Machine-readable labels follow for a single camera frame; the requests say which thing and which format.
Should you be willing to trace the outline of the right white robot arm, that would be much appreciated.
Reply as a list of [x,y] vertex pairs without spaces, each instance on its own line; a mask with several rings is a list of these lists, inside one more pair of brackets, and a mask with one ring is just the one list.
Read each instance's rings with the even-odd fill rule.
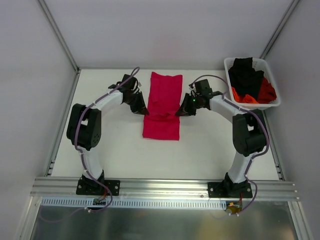
[[208,109],[232,124],[233,163],[221,182],[208,182],[209,198],[252,198],[249,170],[254,159],[266,154],[270,147],[262,111],[232,103],[224,93],[213,91],[207,79],[194,81],[189,86],[191,92],[185,94],[175,113],[177,117],[194,116],[198,109]]

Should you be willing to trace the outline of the right aluminium frame post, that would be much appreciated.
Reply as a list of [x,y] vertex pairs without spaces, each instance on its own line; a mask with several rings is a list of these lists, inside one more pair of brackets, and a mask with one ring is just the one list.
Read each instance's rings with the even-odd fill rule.
[[259,57],[261,59],[265,59],[268,56],[268,54],[271,52],[272,48],[276,44],[278,38],[280,37],[281,33],[283,32],[285,26],[287,25],[288,21],[292,17],[293,13],[297,9],[300,2],[301,2],[301,0],[291,0],[290,1],[290,4],[288,5],[283,16],[281,17],[280,21],[278,22],[275,30],[273,31],[271,37],[269,38],[265,48],[263,49],[262,53],[260,54]]

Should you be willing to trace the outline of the left aluminium frame post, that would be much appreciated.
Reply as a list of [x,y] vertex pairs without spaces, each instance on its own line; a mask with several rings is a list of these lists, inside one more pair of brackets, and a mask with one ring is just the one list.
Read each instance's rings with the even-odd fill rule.
[[52,29],[57,41],[59,42],[65,56],[67,57],[69,63],[72,66],[72,69],[75,71],[76,74],[79,73],[80,67],[78,66],[75,58],[73,57],[73,54],[70,51],[69,46],[67,45],[67,42],[65,41],[65,38],[63,37],[59,26],[57,25],[57,22],[49,9],[49,6],[45,0],[36,0],[37,4],[39,5],[42,13],[44,14],[50,28]]

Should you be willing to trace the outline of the orange t shirt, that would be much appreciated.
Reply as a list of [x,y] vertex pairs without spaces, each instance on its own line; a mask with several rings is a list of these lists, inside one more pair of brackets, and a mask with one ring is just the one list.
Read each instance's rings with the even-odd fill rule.
[[239,95],[234,87],[232,89],[233,98],[237,103],[244,103],[244,104],[259,104],[258,101],[251,95]]

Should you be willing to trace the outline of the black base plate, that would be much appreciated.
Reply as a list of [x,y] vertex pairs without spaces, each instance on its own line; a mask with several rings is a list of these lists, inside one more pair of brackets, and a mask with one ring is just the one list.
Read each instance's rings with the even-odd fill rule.
[[[120,181],[119,180],[104,180],[104,185],[110,190],[113,196],[118,196],[120,192]],[[102,196],[104,194],[109,195],[107,190],[100,184],[96,183],[92,179],[81,178],[79,179],[76,186],[76,195],[86,196]]]
[[208,182],[207,190],[209,198],[252,198],[253,192],[250,183],[247,181],[241,183],[232,182]]

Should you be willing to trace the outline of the aluminium frame post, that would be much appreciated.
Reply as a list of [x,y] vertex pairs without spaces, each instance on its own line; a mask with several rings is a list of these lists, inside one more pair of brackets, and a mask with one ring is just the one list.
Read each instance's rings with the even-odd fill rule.
[[288,21],[292,17],[293,13],[297,9],[300,2],[301,2],[301,0],[291,0],[290,1],[290,4],[288,5],[283,16],[281,17],[280,21],[278,22],[275,30],[273,31],[271,37],[269,38],[265,48],[263,49],[262,53],[260,54],[259,57],[261,59],[265,59],[268,56],[268,54],[271,52],[272,48],[276,44],[278,38],[280,37],[281,33],[283,32],[285,26],[287,25]]
[[65,56],[67,57],[69,63],[72,66],[72,69],[75,71],[76,74],[79,73],[80,67],[78,66],[75,58],[73,57],[73,54],[70,51],[69,46],[67,45],[67,42],[65,41],[65,38],[63,37],[59,26],[57,25],[57,22],[49,9],[49,6],[45,0],[36,0],[37,4],[39,5],[42,13],[44,14],[50,28],[52,29],[57,41],[59,42]]

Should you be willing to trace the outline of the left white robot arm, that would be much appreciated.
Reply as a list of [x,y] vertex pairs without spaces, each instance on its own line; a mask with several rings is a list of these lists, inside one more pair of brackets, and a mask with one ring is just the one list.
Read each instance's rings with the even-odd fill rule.
[[94,102],[72,106],[66,137],[79,153],[83,173],[78,180],[76,194],[88,196],[118,196],[120,181],[106,180],[96,147],[102,137],[102,118],[115,107],[127,104],[133,114],[149,115],[140,83],[132,74],[108,87]]

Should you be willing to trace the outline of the red t shirt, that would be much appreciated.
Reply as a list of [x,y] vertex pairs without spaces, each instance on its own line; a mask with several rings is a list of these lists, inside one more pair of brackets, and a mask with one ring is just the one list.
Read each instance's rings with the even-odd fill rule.
[[270,82],[264,77],[261,83],[257,102],[259,104],[270,104],[277,99],[277,94]]

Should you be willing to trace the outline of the aluminium mounting rail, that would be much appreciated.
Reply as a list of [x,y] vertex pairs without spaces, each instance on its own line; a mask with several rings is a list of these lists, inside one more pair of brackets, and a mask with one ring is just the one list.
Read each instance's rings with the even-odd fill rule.
[[[169,179],[130,179],[121,178],[119,186],[112,188],[113,195],[128,199],[168,199],[168,200],[208,200],[223,199],[214,194],[209,180],[169,180]],[[30,191],[37,197],[76,196],[76,177],[37,177]],[[251,192],[257,201],[298,202],[300,195],[297,186],[290,181],[258,180],[251,185]]]

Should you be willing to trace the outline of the white plastic basket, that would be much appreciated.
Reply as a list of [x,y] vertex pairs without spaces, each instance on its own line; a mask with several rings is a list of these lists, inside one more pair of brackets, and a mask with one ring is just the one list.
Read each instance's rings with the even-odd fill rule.
[[231,101],[239,106],[249,108],[249,109],[265,110],[270,107],[279,106],[281,103],[281,97],[280,97],[276,81],[274,79],[274,76],[271,72],[269,65],[267,64],[267,62],[265,60],[263,60],[261,58],[254,58],[254,57],[251,57],[253,59],[252,67],[256,71],[259,71],[259,70],[264,71],[264,78],[266,78],[268,80],[268,82],[272,84],[273,88],[275,89],[277,98],[276,98],[276,100],[272,101],[269,104],[260,104],[260,103],[259,104],[249,104],[249,103],[239,103],[239,102],[235,101],[233,93],[232,93],[232,86],[231,86],[228,71],[233,66],[234,60],[236,58],[237,57],[227,57],[224,59],[224,68],[225,68],[225,72],[226,72],[226,79],[227,79],[227,84],[228,84],[228,88],[229,88],[229,94],[230,94]]

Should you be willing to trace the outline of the black t shirt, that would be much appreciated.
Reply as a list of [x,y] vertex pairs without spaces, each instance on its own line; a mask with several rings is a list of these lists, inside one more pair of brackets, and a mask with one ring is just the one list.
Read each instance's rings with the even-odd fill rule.
[[236,58],[228,70],[231,86],[239,96],[249,95],[258,101],[264,71],[253,68],[253,58]]

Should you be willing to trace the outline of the pink t shirt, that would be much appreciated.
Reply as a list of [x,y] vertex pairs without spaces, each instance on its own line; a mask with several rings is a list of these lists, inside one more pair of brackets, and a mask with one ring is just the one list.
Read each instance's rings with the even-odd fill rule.
[[145,139],[178,141],[180,139],[180,108],[183,88],[181,74],[170,76],[151,73],[148,96],[148,115],[143,119],[142,137]]

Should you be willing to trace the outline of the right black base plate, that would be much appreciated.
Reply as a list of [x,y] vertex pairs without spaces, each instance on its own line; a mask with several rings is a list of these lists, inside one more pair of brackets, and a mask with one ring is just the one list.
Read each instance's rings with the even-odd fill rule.
[[252,198],[253,192],[250,183],[247,181],[241,183],[232,182],[208,182],[207,190],[209,198]]

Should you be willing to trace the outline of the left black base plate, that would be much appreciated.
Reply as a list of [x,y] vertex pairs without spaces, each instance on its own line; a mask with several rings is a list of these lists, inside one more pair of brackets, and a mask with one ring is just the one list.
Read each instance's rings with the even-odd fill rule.
[[[113,196],[118,196],[120,192],[120,181],[119,180],[104,180],[104,185],[110,190]],[[102,196],[104,194],[109,195],[107,190],[100,184],[96,183],[92,179],[81,178],[79,179],[76,186],[76,195],[86,196]]]

